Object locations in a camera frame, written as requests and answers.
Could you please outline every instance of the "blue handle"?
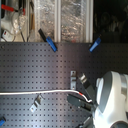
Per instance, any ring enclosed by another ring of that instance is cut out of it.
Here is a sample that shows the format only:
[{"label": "blue handle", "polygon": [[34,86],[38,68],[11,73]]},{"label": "blue handle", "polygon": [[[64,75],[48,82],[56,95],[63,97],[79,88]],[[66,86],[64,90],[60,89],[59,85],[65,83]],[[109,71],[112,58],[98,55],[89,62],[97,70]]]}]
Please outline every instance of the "blue handle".
[{"label": "blue handle", "polygon": [[89,49],[90,52],[92,52],[99,44],[101,43],[101,39],[98,38],[95,43],[92,45],[92,47]]},{"label": "blue handle", "polygon": [[48,36],[46,41],[49,43],[49,45],[52,47],[53,51],[56,52],[57,51],[57,48],[56,46],[54,45],[52,39]]},{"label": "blue handle", "polygon": [[0,126],[2,126],[4,123],[5,123],[5,120],[2,119],[2,120],[0,121]]}]

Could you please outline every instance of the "pegboard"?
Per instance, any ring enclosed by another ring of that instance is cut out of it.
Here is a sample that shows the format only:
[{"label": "pegboard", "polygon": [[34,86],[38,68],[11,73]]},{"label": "pegboard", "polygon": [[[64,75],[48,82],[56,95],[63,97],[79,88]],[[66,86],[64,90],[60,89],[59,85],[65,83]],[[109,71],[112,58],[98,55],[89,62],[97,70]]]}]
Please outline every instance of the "pegboard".
[{"label": "pegboard", "polygon": [[[0,91],[70,89],[70,71],[85,73],[95,86],[108,71],[128,74],[128,45],[101,44],[93,53],[89,44],[0,43]],[[77,78],[77,90],[84,88]],[[3,128],[75,128],[88,114],[68,102],[67,93],[42,94],[35,113],[29,108],[37,95],[0,96]]]}]

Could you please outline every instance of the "white cable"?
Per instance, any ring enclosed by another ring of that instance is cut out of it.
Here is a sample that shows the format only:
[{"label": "white cable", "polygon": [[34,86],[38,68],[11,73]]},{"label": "white cable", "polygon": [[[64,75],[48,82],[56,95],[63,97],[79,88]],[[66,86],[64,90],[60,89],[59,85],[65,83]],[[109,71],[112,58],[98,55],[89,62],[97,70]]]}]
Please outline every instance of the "white cable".
[{"label": "white cable", "polygon": [[48,90],[48,91],[34,91],[34,92],[0,92],[0,95],[26,95],[26,94],[40,94],[40,93],[55,93],[55,92],[69,92],[69,93],[77,93],[81,95],[88,103],[92,102],[92,100],[88,100],[85,95],[78,91],[74,90]]}]

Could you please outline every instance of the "metal clamp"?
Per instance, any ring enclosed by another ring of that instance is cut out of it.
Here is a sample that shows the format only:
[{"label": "metal clamp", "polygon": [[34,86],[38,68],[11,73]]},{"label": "metal clamp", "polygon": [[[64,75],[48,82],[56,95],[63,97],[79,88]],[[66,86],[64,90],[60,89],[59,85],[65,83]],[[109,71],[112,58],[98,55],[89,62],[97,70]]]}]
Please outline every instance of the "metal clamp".
[{"label": "metal clamp", "polygon": [[79,79],[80,79],[82,84],[84,84],[87,81],[87,78],[84,74]]},{"label": "metal clamp", "polygon": [[34,104],[31,106],[30,111],[32,113],[34,113],[36,111],[36,109],[41,105],[42,101],[43,101],[43,97],[41,95],[39,95],[36,100],[34,101]]},{"label": "metal clamp", "polygon": [[76,90],[76,71],[71,71],[71,90]]}]

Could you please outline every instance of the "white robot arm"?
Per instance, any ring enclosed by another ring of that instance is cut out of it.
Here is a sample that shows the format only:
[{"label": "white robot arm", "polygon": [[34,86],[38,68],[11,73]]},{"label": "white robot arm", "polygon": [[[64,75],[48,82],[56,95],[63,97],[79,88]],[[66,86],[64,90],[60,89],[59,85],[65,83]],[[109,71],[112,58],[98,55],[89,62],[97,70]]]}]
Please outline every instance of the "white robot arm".
[{"label": "white robot arm", "polygon": [[108,72],[96,86],[95,128],[128,128],[128,76]]}]

